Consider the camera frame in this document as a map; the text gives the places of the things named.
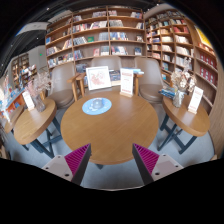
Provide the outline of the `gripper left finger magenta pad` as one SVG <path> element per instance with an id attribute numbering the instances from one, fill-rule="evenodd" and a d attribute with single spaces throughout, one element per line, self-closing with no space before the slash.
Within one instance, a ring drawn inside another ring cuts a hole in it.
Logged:
<path id="1" fill-rule="evenodd" d="M 66 156 L 55 156 L 43 167 L 43 170 L 80 185 L 90 156 L 91 144 L 86 144 Z"/>

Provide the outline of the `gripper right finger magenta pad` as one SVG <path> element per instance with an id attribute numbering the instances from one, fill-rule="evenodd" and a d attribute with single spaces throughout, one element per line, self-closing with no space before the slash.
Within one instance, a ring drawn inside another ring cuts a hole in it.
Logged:
<path id="1" fill-rule="evenodd" d="M 182 165 L 169 155 L 159 155 L 136 143 L 132 146 L 132 154 L 145 185 L 183 168 Z"/>

